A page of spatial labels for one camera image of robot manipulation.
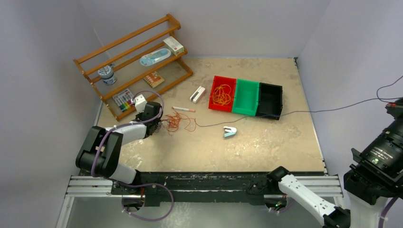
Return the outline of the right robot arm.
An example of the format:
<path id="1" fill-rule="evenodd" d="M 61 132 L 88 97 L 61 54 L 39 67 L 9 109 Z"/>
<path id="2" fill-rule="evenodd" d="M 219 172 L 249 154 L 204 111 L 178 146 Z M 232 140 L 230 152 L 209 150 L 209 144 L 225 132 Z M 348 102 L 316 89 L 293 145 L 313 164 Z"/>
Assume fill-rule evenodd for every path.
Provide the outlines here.
<path id="1" fill-rule="evenodd" d="M 385 108 L 394 121 L 362 152 L 351 149 L 357 164 L 343 176 L 350 209 L 329 203 L 282 166 L 268 174 L 268 190 L 293 198 L 324 228 L 384 227 L 388 211 L 403 197 L 403 100 Z"/>

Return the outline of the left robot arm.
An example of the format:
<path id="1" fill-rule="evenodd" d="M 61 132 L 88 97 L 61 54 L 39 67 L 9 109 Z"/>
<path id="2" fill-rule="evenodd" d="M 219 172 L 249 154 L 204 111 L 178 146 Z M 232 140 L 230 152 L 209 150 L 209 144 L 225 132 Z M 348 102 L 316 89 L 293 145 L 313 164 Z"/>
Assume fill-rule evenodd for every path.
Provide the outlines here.
<path id="1" fill-rule="evenodd" d="M 123 145 L 151 136 L 160 126 L 163 106 L 147 102 L 129 123 L 111 128 L 93 126 L 77 154 L 75 165 L 93 177 L 103 177 L 123 183 L 129 194 L 137 194 L 142 187 L 136 178 L 137 170 L 119 161 Z"/>

